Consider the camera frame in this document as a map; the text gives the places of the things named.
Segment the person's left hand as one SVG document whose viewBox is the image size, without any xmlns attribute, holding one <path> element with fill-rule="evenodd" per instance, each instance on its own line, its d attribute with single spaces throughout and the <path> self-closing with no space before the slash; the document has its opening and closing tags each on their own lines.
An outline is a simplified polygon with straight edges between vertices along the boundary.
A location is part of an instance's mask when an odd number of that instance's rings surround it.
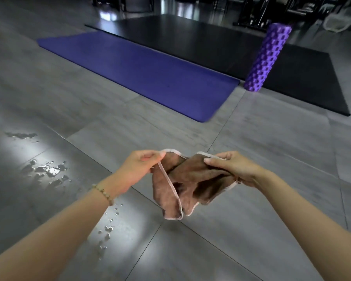
<svg viewBox="0 0 351 281">
<path fill-rule="evenodd" d="M 131 186 L 139 182 L 150 171 L 136 171 L 135 163 L 141 157 L 163 157 L 165 151 L 138 150 L 133 151 L 118 170 L 101 182 L 104 190 L 116 198 L 125 193 Z"/>
</svg>

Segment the person's right hand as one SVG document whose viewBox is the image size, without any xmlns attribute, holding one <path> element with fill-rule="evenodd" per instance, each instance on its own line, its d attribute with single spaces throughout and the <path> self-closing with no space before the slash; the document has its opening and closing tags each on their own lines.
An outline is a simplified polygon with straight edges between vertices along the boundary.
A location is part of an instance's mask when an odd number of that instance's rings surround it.
<svg viewBox="0 0 351 281">
<path fill-rule="evenodd" d="M 216 156 L 218 159 L 234 160 L 237 173 L 231 174 L 233 174 L 240 183 L 259 190 L 266 189 L 271 185 L 270 172 L 241 155 L 238 151 L 223 152 Z"/>
</svg>

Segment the brown cleaning cloth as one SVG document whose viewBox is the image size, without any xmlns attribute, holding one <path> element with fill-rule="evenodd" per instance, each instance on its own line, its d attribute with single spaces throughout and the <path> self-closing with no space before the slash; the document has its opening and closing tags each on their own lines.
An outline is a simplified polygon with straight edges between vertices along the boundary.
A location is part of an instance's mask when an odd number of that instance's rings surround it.
<svg viewBox="0 0 351 281">
<path fill-rule="evenodd" d="M 191 157 L 175 149 L 164 149 L 165 156 L 152 167 L 153 199 L 166 220 L 190 216 L 199 205 L 208 205 L 241 181 L 224 169 L 205 164 L 205 158 L 218 156 L 197 152 Z"/>
</svg>

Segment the person's left forearm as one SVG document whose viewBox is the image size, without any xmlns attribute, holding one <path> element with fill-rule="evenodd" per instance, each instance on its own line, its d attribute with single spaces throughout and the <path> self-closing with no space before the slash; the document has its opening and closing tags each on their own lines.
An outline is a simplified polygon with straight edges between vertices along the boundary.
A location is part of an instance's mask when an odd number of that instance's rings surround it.
<svg viewBox="0 0 351 281">
<path fill-rule="evenodd" d="M 0 254 L 0 281 L 53 281 L 113 202 L 101 183 Z"/>
</svg>

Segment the person's right forearm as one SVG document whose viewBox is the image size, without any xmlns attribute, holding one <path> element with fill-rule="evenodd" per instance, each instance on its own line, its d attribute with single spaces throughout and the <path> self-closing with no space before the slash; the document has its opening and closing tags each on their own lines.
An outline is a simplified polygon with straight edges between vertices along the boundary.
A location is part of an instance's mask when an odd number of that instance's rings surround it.
<svg viewBox="0 0 351 281">
<path fill-rule="evenodd" d="M 273 172 L 260 169 L 255 182 L 323 280 L 351 281 L 351 233 Z"/>
</svg>

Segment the purple yoga mat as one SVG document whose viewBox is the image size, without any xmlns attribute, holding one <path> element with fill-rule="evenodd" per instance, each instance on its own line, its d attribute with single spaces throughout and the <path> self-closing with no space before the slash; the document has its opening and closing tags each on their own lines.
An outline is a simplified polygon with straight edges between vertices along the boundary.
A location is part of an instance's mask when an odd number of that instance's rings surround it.
<svg viewBox="0 0 351 281">
<path fill-rule="evenodd" d="M 101 31 L 37 39 L 40 47 L 197 122 L 207 122 L 238 79 Z"/>
</svg>

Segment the water puddle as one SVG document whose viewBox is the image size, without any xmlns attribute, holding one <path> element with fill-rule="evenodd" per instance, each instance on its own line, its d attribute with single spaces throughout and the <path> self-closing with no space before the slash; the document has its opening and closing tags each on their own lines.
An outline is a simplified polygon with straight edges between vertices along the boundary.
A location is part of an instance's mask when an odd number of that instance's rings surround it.
<svg viewBox="0 0 351 281">
<path fill-rule="evenodd" d="M 89 191 L 108 171 L 69 143 L 0 169 L 0 254 Z"/>
</svg>

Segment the black floor mat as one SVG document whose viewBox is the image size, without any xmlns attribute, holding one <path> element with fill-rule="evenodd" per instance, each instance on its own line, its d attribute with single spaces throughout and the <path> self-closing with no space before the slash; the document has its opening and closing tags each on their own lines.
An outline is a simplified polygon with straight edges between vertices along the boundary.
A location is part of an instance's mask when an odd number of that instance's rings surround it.
<svg viewBox="0 0 351 281">
<path fill-rule="evenodd" d="M 99 20 L 86 27 L 245 80 L 263 37 L 171 14 L 116 21 Z M 264 88 L 350 116 L 328 53 L 285 44 Z"/>
</svg>

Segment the purple foam roller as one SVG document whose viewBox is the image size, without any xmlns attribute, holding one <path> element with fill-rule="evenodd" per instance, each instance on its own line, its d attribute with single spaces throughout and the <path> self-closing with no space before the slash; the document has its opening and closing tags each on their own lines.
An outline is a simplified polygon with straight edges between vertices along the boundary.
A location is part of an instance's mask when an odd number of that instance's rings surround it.
<svg viewBox="0 0 351 281">
<path fill-rule="evenodd" d="M 258 55 L 245 79 L 245 90 L 257 92 L 262 88 L 291 31 L 291 25 L 282 23 L 272 23 L 268 27 Z"/>
</svg>

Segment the black gym equipment rack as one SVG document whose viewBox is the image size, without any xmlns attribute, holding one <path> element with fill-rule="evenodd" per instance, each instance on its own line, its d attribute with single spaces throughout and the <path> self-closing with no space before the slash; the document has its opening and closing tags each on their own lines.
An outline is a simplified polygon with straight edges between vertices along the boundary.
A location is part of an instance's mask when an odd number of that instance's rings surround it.
<svg viewBox="0 0 351 281">
<path fill-rule="evenodd" d="M 244 0 L 235 27 L 266 30 L 272 23 L 313 23 L 340 10 L 348 0 Z"/>
</svg>

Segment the white translucent container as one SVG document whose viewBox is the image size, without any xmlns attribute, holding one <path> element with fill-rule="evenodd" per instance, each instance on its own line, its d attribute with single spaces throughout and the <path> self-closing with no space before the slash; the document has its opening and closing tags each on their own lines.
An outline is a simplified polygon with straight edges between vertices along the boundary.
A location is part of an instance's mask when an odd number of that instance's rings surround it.
<svg viewBox="0 0 351 281">
<path fill-rule="evenodd" d="M 351 7 L 343 8 L 337 13 L 330 13 L 322 23 L 326 31 L 340 33 L 351 26 Z"/>
</svg>

